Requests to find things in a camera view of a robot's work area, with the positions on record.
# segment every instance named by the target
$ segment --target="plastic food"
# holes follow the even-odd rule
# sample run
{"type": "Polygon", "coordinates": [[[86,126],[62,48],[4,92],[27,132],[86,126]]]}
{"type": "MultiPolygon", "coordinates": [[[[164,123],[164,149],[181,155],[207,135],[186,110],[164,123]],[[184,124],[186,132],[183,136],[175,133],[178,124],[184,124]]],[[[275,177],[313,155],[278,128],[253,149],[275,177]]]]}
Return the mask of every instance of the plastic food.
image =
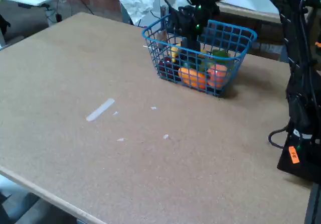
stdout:
{"type": "MultiPolygon", "coordinates": [[[[226,57],[230,58],[231,55],[226,52],[226,50],[213,50],[212,55],[216,57],[226,57]]],[[[233,69],[233,60],[227,59],[227,60],[222,60],[222,59],[215,59],[216,63],[220,65],[226,66],[229,70],[233,69]]]]}
{"type": "MultiPolygon", "coordinates": [[[[207,51],[206,51],[205,49],[201,49],[201,53],[207,54],[207,51]]],[[[202,54],[199,54],[198,57],[199,57],[199,58],[205,58],[205,56],[202,55],[202,54]]]]}
{"type": "Polygon", "coordinates": [[[176,62],[176,58],[179,56],[179,48],[181,44],[177,44],[175,47],[171,48],[171,56],[172,56],[172,62],[175,63],[176,62]]]}
{"type": "Polygon", "coordinates": [[[183,83],[190,85],[192,87],[198,87],[200,89],[205,89],[206,82],[205,82],[205,75],[199,73],[193,69],[188,69],[181,67],[178,70],[179,77],[183,81],[183,83]]]}
{"type": "Polygon", "coordinates": [[[222,88],[228,79],[228,71],[227,67],[214,64],[210,69],[207,70],[210,75],[210,79],[208,80],[208,84],[214,88],[222,88]]]}
{"type": "Polygon", "coordinates": [[[177,70],[179,66],[172,64],[170,57],[165,57],[163,60],[158,63],[158,71],[162,77],[166,77],[168,79],[174,79],[176,81],[180,81],[181,79],[178,77],[177,70]]]}
{"type": "Polygon", "coordinates": [[[215,64],[215,61],[211,61],[211,60],[202,61],[201,64],[199,65],[199,72],[206,72],[207,69],[211,68],[214,64],[215,64]]]}

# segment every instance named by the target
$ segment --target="blue wire basket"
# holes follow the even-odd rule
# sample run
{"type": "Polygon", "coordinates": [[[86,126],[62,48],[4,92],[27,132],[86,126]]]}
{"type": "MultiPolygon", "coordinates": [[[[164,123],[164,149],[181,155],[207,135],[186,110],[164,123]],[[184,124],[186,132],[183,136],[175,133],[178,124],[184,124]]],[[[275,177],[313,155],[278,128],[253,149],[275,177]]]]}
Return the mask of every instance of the blue wire basket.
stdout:
{"type": "Polygon", "coordinates": [[[169,15],[142,32],[159,77],[220,96],[236,76],[257,34],[245,27],[209,20],[198,36],[198,52],[181,47],[184,38],[165,30],[168,19],[169,15]]]}

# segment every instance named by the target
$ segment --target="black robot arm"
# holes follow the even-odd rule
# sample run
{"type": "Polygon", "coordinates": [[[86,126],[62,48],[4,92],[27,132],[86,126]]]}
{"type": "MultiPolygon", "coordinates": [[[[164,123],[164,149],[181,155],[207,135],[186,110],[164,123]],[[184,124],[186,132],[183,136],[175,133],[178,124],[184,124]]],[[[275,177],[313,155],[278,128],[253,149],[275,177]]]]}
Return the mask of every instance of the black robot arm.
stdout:
{"type": "MultiPolygon", "coordinates": [[[[221,0],[187,1],[192,6],[180,7],[178,11],[168,4],[170,26],[177,35],[185,37],[183,47],[199,51],[197,37],[208,20],[220,13],[216,2],[221,0]]],[[[278,168],[321,183],[321,144],[318,144],[321,138],[321,77],[313,68],[316,61],[311,57],[309,29],[304,17],[306,7],[320,7],[321,3],[320,0],[271,1],[280,13],[291,72],[286,88],[289,123],[282,129],[288,135],[284,147],[274,144],[283,149],[278,168]]]]}

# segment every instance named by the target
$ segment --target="wooden table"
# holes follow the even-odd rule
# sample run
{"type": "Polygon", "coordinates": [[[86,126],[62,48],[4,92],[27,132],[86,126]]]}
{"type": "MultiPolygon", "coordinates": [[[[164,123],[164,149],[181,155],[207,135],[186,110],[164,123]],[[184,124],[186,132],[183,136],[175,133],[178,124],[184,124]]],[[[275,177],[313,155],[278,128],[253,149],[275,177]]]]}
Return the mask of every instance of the wooden table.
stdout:
{"type": "Polygon", "coordinates": [[[1,51],[0,173],[89,223],[303,223],[309,187],[267,142],[287,64],[246,56],[218,99],[159,79],[144,44],[78,14],[1,51]]]}
{"type": "Polygon", "coordinates": [[[275,13],[258,12],[243,7],[237,7],[227,3],[217,3],[221,12],[256,19],[269,23],[281,24],[280,15],[275,13]]]}

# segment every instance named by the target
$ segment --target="tape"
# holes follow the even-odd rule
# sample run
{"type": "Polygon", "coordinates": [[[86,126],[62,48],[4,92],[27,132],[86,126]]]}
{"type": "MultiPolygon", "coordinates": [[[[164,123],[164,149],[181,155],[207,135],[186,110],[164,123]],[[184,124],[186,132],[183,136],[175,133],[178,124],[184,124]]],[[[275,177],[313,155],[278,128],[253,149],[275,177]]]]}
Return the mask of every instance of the tape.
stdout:
{"type": "Polygon", "coordinates": [[[96,109],[94,112],[92,112],[87,118],[87,121],[93,121],[98,116],[100,116],[106,109],[108,109],[113,103],[115,102],[114,99],[109,98],[106,102],[104,102],[98,109],[96,109]]]}

